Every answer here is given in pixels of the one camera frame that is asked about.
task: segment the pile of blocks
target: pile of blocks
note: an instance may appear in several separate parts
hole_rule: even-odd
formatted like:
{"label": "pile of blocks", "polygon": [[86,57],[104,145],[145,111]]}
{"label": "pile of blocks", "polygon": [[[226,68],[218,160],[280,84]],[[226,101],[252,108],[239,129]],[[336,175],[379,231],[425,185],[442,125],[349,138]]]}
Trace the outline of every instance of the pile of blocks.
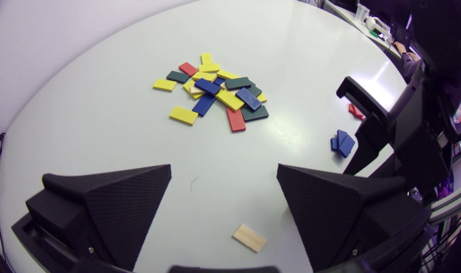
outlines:
{"label": "pile of blocks", "polygon": [[348,135],[347,132],[338,130],[336,131],[336,138],[331,139],[331,150],[338,151],[340,154],[347,158],[352,148],[355,145],[355,140]]}
{"label": "pile of blocks", "polygon": [[170,118],[193,125],[198,116],[205,116],[215,100],[225,104],[227,117],[232,132],[245,131],[245,123],[269,116],[267,101],[262,91],[247,77],[239,77],[220,69],[220,64],[214,64],[210,53],[201,55],[202,64],[196,69],[189,63],[178,68],[183,71],[171,71],[166,80],[156,80],[154,89],[172,92],[177,83],[194,99],[198,100],[192,110],[176,106],[170,113]]}

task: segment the yellow block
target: yellow block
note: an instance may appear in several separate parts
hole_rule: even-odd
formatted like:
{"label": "yellow block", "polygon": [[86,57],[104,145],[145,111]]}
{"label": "yellow block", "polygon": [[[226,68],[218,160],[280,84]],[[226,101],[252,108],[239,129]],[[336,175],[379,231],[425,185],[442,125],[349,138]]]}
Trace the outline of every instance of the yellow block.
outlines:
{"label": "yellow block", "polygon": [[196,88],[195,86],[191,86],[190,87],[190,94],[191,95],[205,94],[205,91],[201,90],[200,88]]}
{"label": "yellow block", "polygon": [[189,81],[187,81],[186,83],[183,84],[183,88],[185,88],[185,90],[187,90],[187,92],[190,92],[190,87],[192,87],[194,85],[195,85],[195,81],[194,80],[189,80]]}
{"label": "yellow block", "polygon": [[173,88],[175,88],[175,86],[177,86],[177,82],[157,79],[153,88],[173,92]]}
{"label": "yellow block", "polygon": [[220,71],[220,64],[202,64],[198,70],[200,72],[217,72]]}
{"label": "yellow block", "polygon": [[181,107],[175,107],[170,113],[170,118],[187,123],[191,126],[196,121],[197,116],[198,113]]}
{"label": "yellow block", "polygon": [[219,93],[215,96],[217,100],[220,100],[223,102],[225,105],[230,107],[232,110],[237,111],[239,110],[242,106],[244,106],[244,102],[234,96],[232,93],[229,91],[225,90],[220,90]]}
{"label": "yellow block", "polygon": [[210,53],[202,53],[202,64],[213,64],[212,55]]}
{"label": "yellow block", "polygon": [[257,97],[257,99],[260,102],[266,102],[267,101],[267,97],[264,95],[264,93],[260,93],[260,95]]}
{"label": "yellow block", "polygon": [[217,79],[216,74],[206,73],[206,72],[197,72],[192,76],[192,79],[199,80],[199,79],[206,79],[207,81],[215,81]]}
{"label": "yellow block", "polygon": [[189,93],[189,95],[194,99],[199,99],[201,96],[203,96],[203,94],[192,94],[190,92],[190,89],[195,85],[195,81],[194,80],[189,80],[187,81],[184,85],[183,85],[183,88],[187,91],[187,93]]}
{"label": "yellow block", "polygon": [[227,72],[227,71],[217,71],[217,76],[220,77],[220,78],[223,78],[223,79],[237,79],[237,78],[240,78],[239,76],[237,76],[236,74],[232,74],[230,72]]}

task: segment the sleeve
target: sleeve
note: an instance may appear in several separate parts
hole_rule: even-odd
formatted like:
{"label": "sleeve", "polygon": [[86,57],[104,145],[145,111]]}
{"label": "sleeve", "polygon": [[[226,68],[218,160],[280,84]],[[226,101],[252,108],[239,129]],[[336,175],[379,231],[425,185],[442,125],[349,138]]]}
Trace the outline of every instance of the sleeve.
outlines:
{"label": "sleeve", "polygon": [[414,62],[412,57],[407,53],[402,54],[402,65],[404,66],[404,79],[405,82],[409,83],[416,72],[417,67],[421,64],[421,60]]}

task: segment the person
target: person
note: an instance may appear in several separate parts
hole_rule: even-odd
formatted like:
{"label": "person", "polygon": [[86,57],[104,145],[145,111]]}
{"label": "person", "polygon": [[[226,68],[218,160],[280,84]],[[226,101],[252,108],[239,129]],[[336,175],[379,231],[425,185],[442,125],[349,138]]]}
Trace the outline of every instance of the person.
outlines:
{"label": "person", "polygon": [[397,48],[398,53],[402,56],[402,65],[404,67],[403,77],[406,83],[409,83],[412,79],[412,75],[416,72],[418,67],[423,68],[422,59],[417,57],[412,52],[407,52],[404,45],[399,42],[393,42],[393,45]]}

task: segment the white table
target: white table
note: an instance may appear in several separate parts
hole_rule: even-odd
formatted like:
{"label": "white table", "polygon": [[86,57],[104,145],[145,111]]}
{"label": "white table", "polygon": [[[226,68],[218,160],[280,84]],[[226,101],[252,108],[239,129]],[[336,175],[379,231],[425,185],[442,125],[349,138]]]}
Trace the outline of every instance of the white table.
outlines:
{"label": "white table", "polygon": [[333,11],[336,15],[343,18],[349,24],[354,26],[358,29],[363,35],[367,36],[370,40],[377,44],[380,48],[387,49],[392,52],[396,57],[401,58],[401,55],[398,53],[397,49],[390,45],[388,42],[383,41],[382,39],[376,38],[370,34],[369,29],[365,26],[365,23],[360,23],[359,21],[355,20],[355,13],[346,10],[342,7],[338,7],[337,5],[333,4],[330,1],[325,1],[323,4],[323,9],[327,11]]}
{"label": "white table", "polygon": [[[231,133],[215,102],[194,126],[169,119],[195,101],[158,78],[211,52],[214,62],[263,90],[269,118]],[[337,129],[360,121],[336,89],[353,76],[386,109],[405,88],[393,64],[346,22],[294,0],[201,0],[107,38],[52,78],[7,131],[0,166],[6,251],[18,273],[42,271],[11,231],[42,190],[44,173],[82,175],[171,163],[173,178],[135,266],[210,268],[276,265],[311,272],[276,179],[277,164],[342,172],[330,151]],[[362,171],[371,173],[391,154]],[[268,240],[254,253],[231,238],[244,223]]]}

